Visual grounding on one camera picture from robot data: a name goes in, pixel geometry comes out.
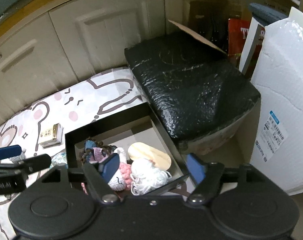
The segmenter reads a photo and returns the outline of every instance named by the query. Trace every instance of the red package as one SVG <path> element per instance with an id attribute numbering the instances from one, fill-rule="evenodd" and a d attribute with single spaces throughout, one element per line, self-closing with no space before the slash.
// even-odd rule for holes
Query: red package
<path id="1" fill-rule="evenodd" d="M 228 55 L 230 60 L 235 64 L 239 64 L 239 59 L 244 48 L 247 33 L 250 28 L 250 22 L 240 19 L 228 20 Z M 252 60 L 258 59 L 260 50 L 262 48 L 263 38 L 265 35 L 264 28 L 261 30 L 259 42 L 256 46 Z"/>

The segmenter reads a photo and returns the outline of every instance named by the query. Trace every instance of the black box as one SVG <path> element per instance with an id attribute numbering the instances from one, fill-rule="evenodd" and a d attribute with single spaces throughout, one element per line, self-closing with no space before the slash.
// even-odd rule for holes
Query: black box
<path id="1" fill-rule="evenodd" d="M 69 168 L 82 166 L 78 153 L 83 150 L 84 142 L 88 137 L 103 141 L 105 145 L 113 144 L 123 147 L 125 151 L 132 143 L 143 142 L 166 152 L 172 159 L 168 171 L 173 176 L 173 180 L 149 192 L 150 195 L 168 192 L 182 184 L 189 176 L 182 156 L 147 103 L 125 109 L 66 133 L 66 155 Z"/>

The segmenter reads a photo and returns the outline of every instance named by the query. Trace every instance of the small box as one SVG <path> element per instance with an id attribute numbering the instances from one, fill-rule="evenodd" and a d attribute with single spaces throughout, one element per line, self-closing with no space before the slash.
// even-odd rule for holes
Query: small box
<path id="1" fill-rule="evenodd" d="M 60 123 L 45 126 L 45 128 L 40 131 L 38 144 L 45 148 L 61 143 L 62 129 L 63 127 L 60 125 Z"/>
<path id="2" fill-rule="evenodd" d="M 168 171 L 173 179 L 168 184 L 150 191 L 148 195 L 166 193 L 183 184 L 189 177 L 189 171 L 182 156 L 147 103 L 133 106 L 66 133 L 66 155 L 69 168 L 82 166 L 79 152 L 83 150 L 84 142 L 88 137 L 103 141 L 105 145 L 122 147 L 126 152 L 133 143 L 143 142 L 167 153 L 172 161 Z M 72 186 L 81 190 L 80 183 L 73 183 Z M 126 191 L 119 194 L 124 196 L 131 193 Z"/>

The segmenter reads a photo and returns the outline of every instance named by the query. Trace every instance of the metal screw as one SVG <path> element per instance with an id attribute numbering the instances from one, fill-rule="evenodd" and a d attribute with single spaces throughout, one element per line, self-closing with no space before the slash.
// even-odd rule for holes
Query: metal screw
<path id="1" fill-rule="evenodd" d="M 199 203 L 202 204 L 205 201 L 205 198 L 203 195 L 201 194 L 195 194 L 195 195 L 191 195 L 189 197 L 190 201 L 192 201 L 193 203 Z"/>
<path id="2" fill-rule="evenodd" d="M 116 202 L 119 198 L 114 195 L 114 194 L 107 194 L 105 196 L 103 196 L 102 201 L 104 201 L 105 203 L 114 203 Z"/>

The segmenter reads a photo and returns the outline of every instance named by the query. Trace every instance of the cartoon print fabric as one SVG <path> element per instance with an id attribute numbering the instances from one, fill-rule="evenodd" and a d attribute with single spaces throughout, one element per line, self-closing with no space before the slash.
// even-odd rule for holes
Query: cartoon print fabric
<path id="1" fill-rule="evenodd" d="M 15 114 L 0 126 L 0 147 L 18 144 L 26 149 L 26 158 L 45 153 L 53 157 L 65 150 L 65 133 L 141 103 L 128 68 L 107 70 Z M 63 127 L 62 143 L 43 149 L 38 145 L 40 130 L 56 123 Z M 30 175 L 26 185 L 31 185 L 41 174 Z M 7 215 L 9 205 L 10 201 L 0 196 L 0 240 L 15 236 Z"/>

